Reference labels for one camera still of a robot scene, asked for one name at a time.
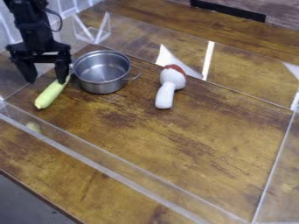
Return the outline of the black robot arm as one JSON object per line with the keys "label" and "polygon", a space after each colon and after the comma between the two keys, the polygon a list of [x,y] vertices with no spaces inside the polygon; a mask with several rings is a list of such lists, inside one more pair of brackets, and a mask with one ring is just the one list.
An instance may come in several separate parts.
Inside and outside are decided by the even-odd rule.
{"label": "black robot arm", "polygon": [[47,14],[62,18],[61,14],[47,8],[47,0],[3,0],[14,14],[14,24],[22,33],[23,41],[11,44],[6,50],[24,79],[35,83],[38,77],[36,63],[54,63],[57,79],[61,84],[67,81],[71,65],[71,46],[54,39],[54,30]]}

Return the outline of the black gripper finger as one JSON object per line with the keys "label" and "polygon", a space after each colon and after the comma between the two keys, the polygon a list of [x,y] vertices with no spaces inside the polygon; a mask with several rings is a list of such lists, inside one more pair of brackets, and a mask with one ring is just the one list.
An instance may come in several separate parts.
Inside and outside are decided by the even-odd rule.
{"label": "black gripper finger", "polygon": [[61,55],[55,62],[55,73],[61,84],[66,83],[67,76],[70,74],[70,64],[71,57],[67,55]]}
{"label": "black gripper finger", "polygon": [[19,59],[16,59],[14,61],[14,63],[16,65],[23,77],[26,78],[26,80],[30,83],[35,83],[36,77],[38,77],[38,71],[36,71],[35,64],[28,60],[19,60]]}

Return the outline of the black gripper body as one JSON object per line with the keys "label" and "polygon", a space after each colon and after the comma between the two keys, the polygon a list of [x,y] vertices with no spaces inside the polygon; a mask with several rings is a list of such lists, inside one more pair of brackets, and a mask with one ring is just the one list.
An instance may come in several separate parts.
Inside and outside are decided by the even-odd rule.
{"label": "black gripper body", "polygon": [[45,48],[28,49],[24,42],[8,45],[6,50],[11,53],[12,62],[30,63],[71,63],[71,46],[58,41],[51,41]]}

